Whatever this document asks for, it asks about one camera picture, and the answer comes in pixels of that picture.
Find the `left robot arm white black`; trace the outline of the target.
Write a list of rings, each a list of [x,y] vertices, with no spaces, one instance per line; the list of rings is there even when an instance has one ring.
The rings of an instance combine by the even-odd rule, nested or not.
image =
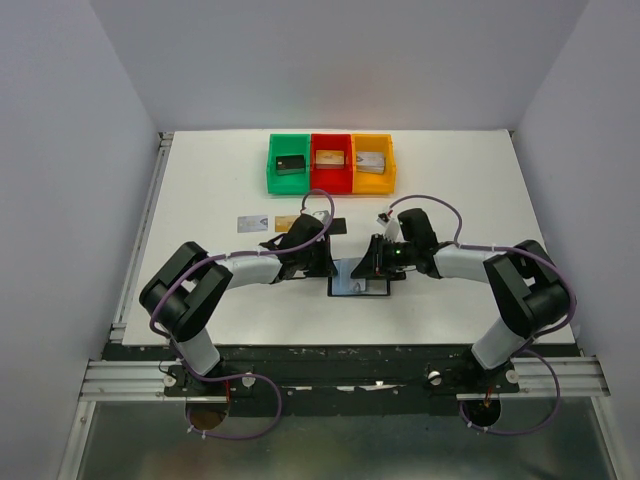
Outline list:
[[[223,294],[253,284],[277,284],[298,274],[335,275],[330,223],[327,211],[303,213],[287,232],[261,243],[253,255],[229,254],[218,260],[197,243],[186,242],[143,287],[139,303],[191,369],[207,375],[221,360],[206,325]]]

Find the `gold credit card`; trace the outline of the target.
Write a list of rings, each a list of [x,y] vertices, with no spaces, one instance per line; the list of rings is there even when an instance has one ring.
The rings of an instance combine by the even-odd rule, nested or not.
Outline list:
[[[297,219],[297,215],[275,216],[274,231],[277,233],[288,232]]]

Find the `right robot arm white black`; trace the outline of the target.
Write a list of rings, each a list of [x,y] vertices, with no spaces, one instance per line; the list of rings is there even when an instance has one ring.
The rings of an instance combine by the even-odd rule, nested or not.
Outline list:
[[[386,230],[371,237],[351,272],[355,280],[402,280],[413,267],[434,279],[462,279],[490,286],[499,317],[470,347],[471,367],[493,371],[536,337],[570,320],[576,297],[541,245],[533,240],[514,247],[462,246],[440,242],[426,212],[413,208],[395,218],[379,216]]]

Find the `silver credit card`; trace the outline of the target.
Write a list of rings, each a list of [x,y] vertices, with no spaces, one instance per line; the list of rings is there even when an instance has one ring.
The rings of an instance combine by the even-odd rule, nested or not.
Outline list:
[[[360,262],[358,258],[343,258],[334,261],[337,275],[330,278],[328,293],[330,296],[361,296],[366,293],[365,279],[352,279],[352,270]]]
[[[255,233],[267,231],[269,229],[269,218],[267,215],[239,216],[237,218],[238,233]]]

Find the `black VIP credit card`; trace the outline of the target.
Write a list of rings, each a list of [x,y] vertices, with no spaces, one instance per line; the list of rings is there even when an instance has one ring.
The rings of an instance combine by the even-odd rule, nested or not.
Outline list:
[[[345,218],[334,218],[327,230],[329,235],[344,235],[347,233],[347,224]]]

